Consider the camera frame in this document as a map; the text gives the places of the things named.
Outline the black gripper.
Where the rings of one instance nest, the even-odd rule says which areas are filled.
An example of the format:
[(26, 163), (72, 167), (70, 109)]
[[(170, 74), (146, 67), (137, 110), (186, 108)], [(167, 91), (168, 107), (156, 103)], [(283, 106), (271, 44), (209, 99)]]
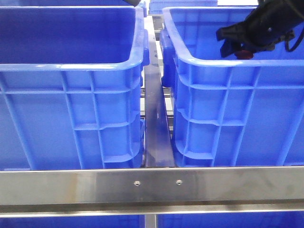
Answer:
[(304, 39), (301, 32), (295, 38), (294, 28), (304, 22), (302, 0), (260, 0), (244, 21), (217, 30), (217, 40), (224, 40), (221, 57), (228, 57), (239, 50), (274, 50), (275, 45), (285, 43), (286, 50), (295, 50)]
[(143, 0), (123, 0), (127, 5), (130, 6), (143, 6), (144, 1)]

